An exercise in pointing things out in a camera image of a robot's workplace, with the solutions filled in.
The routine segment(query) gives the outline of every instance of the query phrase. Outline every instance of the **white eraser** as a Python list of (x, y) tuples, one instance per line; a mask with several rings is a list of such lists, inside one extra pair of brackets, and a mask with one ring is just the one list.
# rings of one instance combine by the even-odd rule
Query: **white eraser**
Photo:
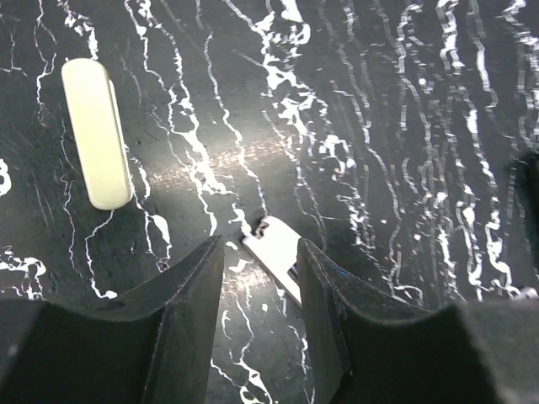
[(84, 183), (92, 205), (117, 209), (132, 197), (115, 89), (106, 69), (73, 59), (61, 69)]

